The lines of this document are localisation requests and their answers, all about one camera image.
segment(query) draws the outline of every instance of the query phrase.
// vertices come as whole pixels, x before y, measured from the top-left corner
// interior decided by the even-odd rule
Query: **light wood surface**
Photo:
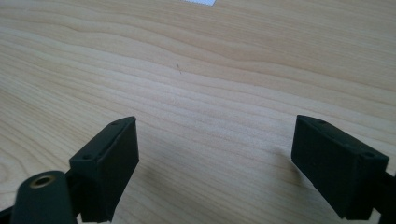
[[[348,223],[290,161],[298,114],[396,171],[395,1],[2,0],[0,78],[0,209],[128,116],[114,223]]]

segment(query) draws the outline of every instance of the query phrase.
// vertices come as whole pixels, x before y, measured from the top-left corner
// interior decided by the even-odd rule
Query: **screw hole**
[[[30,188],[40,189],[46,187],[55,180],[53,175],[42,175],[30,183]]]

